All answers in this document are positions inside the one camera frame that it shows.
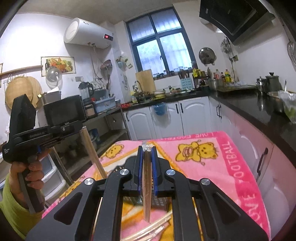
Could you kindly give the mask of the yellow green sleeve forearm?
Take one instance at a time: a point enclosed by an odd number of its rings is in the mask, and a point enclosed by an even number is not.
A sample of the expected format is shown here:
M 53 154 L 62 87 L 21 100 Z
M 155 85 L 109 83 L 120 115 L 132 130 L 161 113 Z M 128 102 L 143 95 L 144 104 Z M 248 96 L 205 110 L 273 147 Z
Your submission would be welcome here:
M 25 240 L 28 232 L 42 220 L 43 214 L 44 211 L 30 214 L 15 200 L 7 175 L 1 201 L 1 240 Z

